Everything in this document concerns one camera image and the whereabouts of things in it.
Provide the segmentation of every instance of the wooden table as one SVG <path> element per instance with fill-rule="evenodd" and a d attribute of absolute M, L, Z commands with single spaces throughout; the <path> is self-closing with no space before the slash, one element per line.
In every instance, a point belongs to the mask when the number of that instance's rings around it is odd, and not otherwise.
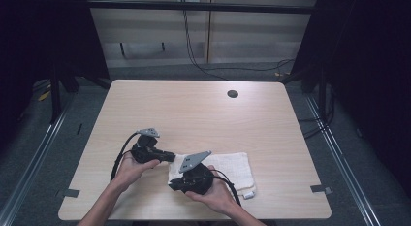
<path fill-rule="evenodd" d="M 228 96 L 229 90 L 238 93 Z M 256 196 L 243 207 L 260 219 L 328 218 L 331 209 L 281 83 L 239 81 L 114 81 L 59 211 L 79 220 L 110 181 L 114 160 L 137 131 L 154 127 L 157 148 L 178 154 L 246 152 Z M 219 220 L 167 185 L 168 163 L 143 174 L 120 196 L 110 219 Z"/>

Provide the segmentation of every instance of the person's right hand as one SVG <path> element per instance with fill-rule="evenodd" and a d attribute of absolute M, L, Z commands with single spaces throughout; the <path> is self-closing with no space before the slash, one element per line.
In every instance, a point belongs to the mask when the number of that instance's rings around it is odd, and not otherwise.
<path fill-rule="evenodd" d="M 208 169 L 211 170 L 215 176 L 218 176 L 217 172 L 214 171 L 214 166 L 208 166 Z M 226 183 L 217 178 L 213 180 L 212 186 L 208 189 L 206 194 L 200 195 L 192 191 L 187 191 L 185 195 L 190 199 L 202 202 L 212 210 L 223 214 L 227 214 L 233 205 L 237 205 L 228 190 Z"/>

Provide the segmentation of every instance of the hand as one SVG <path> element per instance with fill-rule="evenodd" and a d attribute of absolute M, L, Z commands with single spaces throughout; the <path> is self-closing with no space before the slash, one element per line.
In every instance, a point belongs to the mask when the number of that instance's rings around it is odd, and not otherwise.
<path fill-rule="evenodd" d="M 214 171 L 214 166 L 208 166 L 208 169 L 211 170 L 215 176 L 218 176 L 218 173 Z M 226 183 L 217 178 L 213 180 L 212 185 L 206 194 L 200 195 L 192 191 L 187 191 L 185 195 L 190 199 L 202 202 L 212 210 L 223 214 L 227 214 L 228 210 L 231 209 L 232 206 L 237 205 L 228 190 Z"/>
<path fill-rule="evenodd" d="M 125 152 L 113 181 L 122 186 L 123 191 L 125 191 L 142 176 L 144 171 L 152 169 L 158 164 L 160 164 L 159 160 L 151 160 L 144 164 L 138 163 L 130 152 Z"/>

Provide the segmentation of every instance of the white towel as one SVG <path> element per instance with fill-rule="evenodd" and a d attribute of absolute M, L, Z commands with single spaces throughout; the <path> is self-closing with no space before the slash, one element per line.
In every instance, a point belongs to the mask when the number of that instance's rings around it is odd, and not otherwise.
<path fill-rule="evenodd" d="M 185 156 L 187 155 L 177 154 L 174 162 L 170 164 L 169 182 L 172 179 L 182 177 L 178 170 Z M 202 163 L 206 166 L 213 165 L 216 170 L 225 174 L 230 182 L 234 184 L 237 194 L 244 196 L 244 199 L 248 199 L 250 195 L 254 196 L 256 187 L 248 163 L 247 153 L 209 155 Z"/>

